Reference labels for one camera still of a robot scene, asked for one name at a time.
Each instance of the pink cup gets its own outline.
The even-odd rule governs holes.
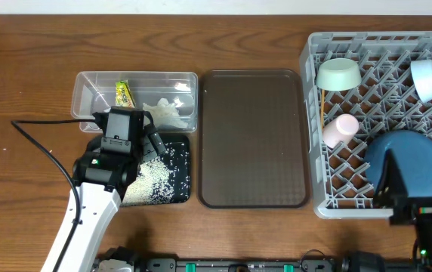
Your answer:
[[[323,128],[322,139],[327,147],[334,148],[339,142],[349,144],[359,131],[359,121],[350,114],[342,114]]]

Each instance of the wooden stick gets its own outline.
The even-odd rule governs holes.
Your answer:
[[[320,106],[320,124],[322,124],[322,129],[323,129],[323,107],[325,106],[325,90],[322,89],[322,99],[321,99],[321,103],[322,105]]]

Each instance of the green connector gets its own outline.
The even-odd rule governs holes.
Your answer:
[[[294,270],[295,270],[295,268],[291,264],[283,265],[283,272],[294,272]]]
[[[186,272],[196,272],[196,264],[186,264]]]

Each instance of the white cup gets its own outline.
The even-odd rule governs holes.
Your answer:
[[[334,148],[339,142],[349,144],[359,131],[359,121],[350,114],[342,114],[323,128],[322,139],[327,147]]]
[[[411,74],[419,99],[424,103],[432,100],[432,60],[412,61]]]

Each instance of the dish rack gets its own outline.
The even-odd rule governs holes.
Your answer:
[[[324,124],[349,113],[359,131],[333,150],[322,142],[320,94],[315,84],[319,66],[345,57],[359,64],[362,84],[348,91],[327,91]],[[300,71],[310,136],[313,209],[321,218],[388,218],[392,209],[374,209],[374,187],[363,162],[377,136],[413,130],[432,140],[432,100],[419,100],[413,85],[412,60],[432,60],[432,32],[316,32],[300,55]]]

